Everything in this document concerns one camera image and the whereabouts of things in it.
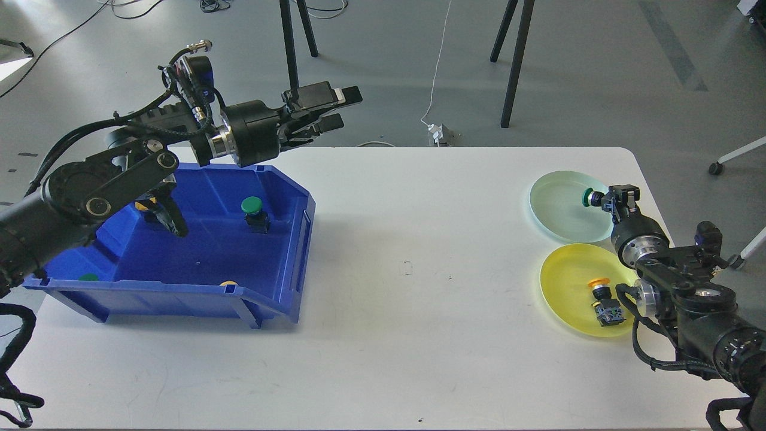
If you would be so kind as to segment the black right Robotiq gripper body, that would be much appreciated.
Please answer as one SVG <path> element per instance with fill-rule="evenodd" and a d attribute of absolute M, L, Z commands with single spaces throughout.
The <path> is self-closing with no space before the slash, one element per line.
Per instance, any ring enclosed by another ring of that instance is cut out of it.
<path fill-rule="evenodd" d="M 643 257 L 670 248 L 662 227 L 645 215 L 624 218 L 613 226 L 610 242 L 620 262 L 635 268 Z"/>

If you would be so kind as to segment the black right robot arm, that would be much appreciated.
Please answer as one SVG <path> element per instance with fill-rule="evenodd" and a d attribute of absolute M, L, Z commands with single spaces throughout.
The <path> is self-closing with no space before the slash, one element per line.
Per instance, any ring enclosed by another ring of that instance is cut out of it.
<path fill-rule="evenodd" d="M 616 256 L 638 276 L 633 286 L 616 286 L 616 296 L 634 316 L 635 354 L 653 370 L 733 384 L 741 397 L 707 406 L 711 429 L 725 429 L 721 412 L 737 410 L 742 429 L 763 430 L 764 330 L 739 316 L 733 289 L 712 281 L 728 266 L 720 256 L 721 232 L 703 221 L 694 245 L 672 247 L 657 221 L 641 213 L 639 199 L 633 185 L 589 190 L 582 198 L 585 207 L 610 213 Z"/>

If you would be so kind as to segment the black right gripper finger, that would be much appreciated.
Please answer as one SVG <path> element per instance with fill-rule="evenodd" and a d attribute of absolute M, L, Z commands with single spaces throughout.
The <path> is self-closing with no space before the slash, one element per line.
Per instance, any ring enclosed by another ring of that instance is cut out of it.
<path fill-rule="evenodd" d="M 609 186 L 609 191 L 601 199 L 601 209 L 610 213 L 613 224 L 620 224 L 628 218 L 639 216 L 641 210 L 637 205 L 640 200 L 640 189 L 637 186 Z"/>

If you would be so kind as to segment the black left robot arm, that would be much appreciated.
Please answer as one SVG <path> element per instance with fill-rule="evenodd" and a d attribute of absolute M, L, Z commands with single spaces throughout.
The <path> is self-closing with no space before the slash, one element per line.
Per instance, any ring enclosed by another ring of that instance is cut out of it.
<path fill-rule="evenodd" d="M 337 109 L 361 103 L 356 86 L 327 81 L 291 87 L 281 107 L 254 100 L 227 106 L 214 87 L 202 40 L 159 67 L 164 92 L 130 114 L 113 114 L 69 131 L 44 156 L 23 199 L 2 212 L 2 296 L 63 251 L 95 242 L 96 230 L 139 202 L 170 233 L 188 234 L 172 198 L 180 168 L 170 145 L 189 142 L 197 164 L 232 156 L 241 168 L 275 159 L 343 126 Z"/>

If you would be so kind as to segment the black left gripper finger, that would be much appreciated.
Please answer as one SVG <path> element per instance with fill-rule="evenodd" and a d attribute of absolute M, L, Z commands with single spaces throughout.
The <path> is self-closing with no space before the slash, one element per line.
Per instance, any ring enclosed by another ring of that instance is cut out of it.
<path fill-rule="evenodd" d="M 301 86 L 282 93 L 282 113 L 290 119 L 309 115 L 322 116 L 335 109 L 360 104 L 362 95 L 357 86 L 334 88 L 328 81 Z"/>
<path fill-rule="evenodd" d="M 311 144 L 323 133 L 344 128 L 340 114 L 324 117 L 309 116 L 287 121 L 281 126 L 281 150 L 291 150 Z"/>

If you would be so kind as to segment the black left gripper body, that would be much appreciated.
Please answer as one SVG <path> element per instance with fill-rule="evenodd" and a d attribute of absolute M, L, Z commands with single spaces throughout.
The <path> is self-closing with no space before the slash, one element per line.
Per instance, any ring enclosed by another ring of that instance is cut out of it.
<path fill-rule="evenodd" d="M 225 105 L 212 135 L 213 158 L 230 155 L 241 168 L 275 159 L 284 142 L 279 128 L 290 115 L 287 104 L 273 108 L 261 100 Z"/>

